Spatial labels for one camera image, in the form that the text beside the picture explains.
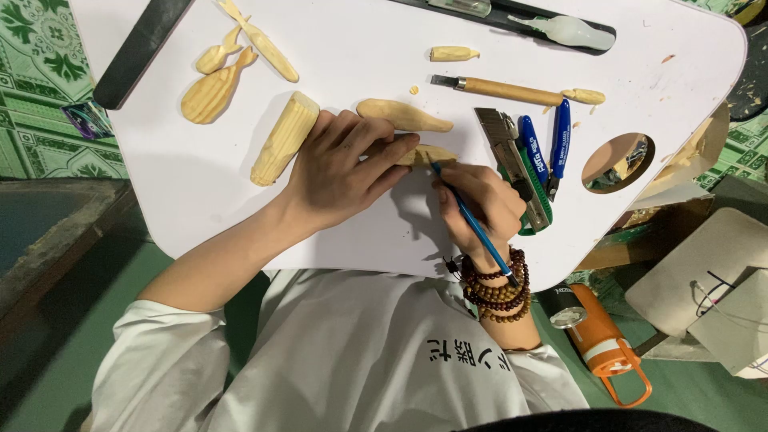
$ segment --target white table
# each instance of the white table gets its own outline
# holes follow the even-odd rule
[[[71,0],[96,79],[138,20],[148,0]],[[571,104],[571,153],[553,204],[554,224],[515,237],[526,251],[531,289],[567,276],[640,194],[739,77],[746,37],[729,19],[671,0],[559,2],[531,0],[549,10],[616,28],[616,45],[602,56],[387,0],[239,0],[300,73],[291,84],[262,58],[243,71],[227,112],[212,125],[186,121],[179,103],[200,78],[194,62],[220,43],[234,22],[212,0],[196,0],[120,111],[110,116],[152,238],[171,257],[247,218],[286,184],[258,188],[250,166],[290,93],[300,90],[330,111],[354,109],[364,98],[411,103],[455,123],[448,134],[424,133],[461,161],[495,166],[473,107],[513,118],[533,117],[546,155],[554,110],[472,95],[429,84],[431,74],[464,75],[560,91],[590,88],[607,102]],[[430,63],[434,45],[464,45],[480,59]],[[676,57],[662,64],[670,54]],[[412,85],[421,91],[409,94]],[[606,141],[642,132],[656,143],[653,164],[631,186],[593,194],[581,185],[584,163]],[[368,211],[298,244],[268,268],[359,268],[437,276],[441,257],[457,251],[436,212],[427,170],[417,170]]]

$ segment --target circular hole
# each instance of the circular hole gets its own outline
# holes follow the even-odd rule
[[[643,175],[655,152],[654,140],[647,135],[619,135],[590,156],[581,172],[581,182],[595,194],[620,191]]]

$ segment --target person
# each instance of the person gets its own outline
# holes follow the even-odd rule
[[[223,306],[278,254],[385,194],[411,171],[395,163],[418,143],[387,120],[321,111],[287,186],[176,260],[114,325],[91,430],[456,430],[587,408],[531,315],[519,313],[529,298],[493,311],[508,322],[478,322],[456,282],[351,270],[271,272],[250,359],[223,391]],[[445,166],[442,181],[461,191],[510,259],[525,211],[517,192],[470,164]],[[442,181],[432,186],[447,235],[475,275],[498,271]],[[473,285],[491,293],[505,282]]]

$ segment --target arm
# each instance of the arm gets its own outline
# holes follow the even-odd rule
[[[452,164],[442,169],[442,180],[456,186],[468,198],[467,205],[480,220],[485,233],[498,253],[509,260],[507,242],[520,231],[520,217],[525,212],[525,203],[511,185],[503,181],[498,174],[488,167],[466,164]],[[453,193],[442,181],[436,180],[432,186],[438,193],[440,213],[448,228],[451,240],[467,254],[480,273],[493,273],[499,270],[488,251],[480,243],[474,231],[458,211],[458,204]],[[500,287],[507,283],[505,277],[480,281],[490,287]],[[513,315],[519,306],[509,312],[494,311],[497,315]],[[526,314],[514,323],[496,323],[481,320],[488,335],[504,350],[531,350],[541,345],[536,324],[531,314]]]
[[[372,144],[382,150],[365,161]],[[387,120],[321,111],[285,189],[256,214],[184,254],[138,296],[186,311],[224,306],[268,262],[368,208],[410,172],[393,166],[419,144]]]

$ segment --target orange water bottle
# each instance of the orange water bottle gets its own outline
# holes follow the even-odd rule
[[[592,374],[600,377],[619,407],[632,408],[642,404],[653,389],[640,369],[640,358],[632,351],[629,342],[592,291],[582,284],[573,284],[571,289],[587,310],[587,319],[573,328],[568,328],[568,336],[578,348],[581,358]],[[645,393],[636,401],[624,404],[619,400],[608,378],[632,370],[643,380]]]

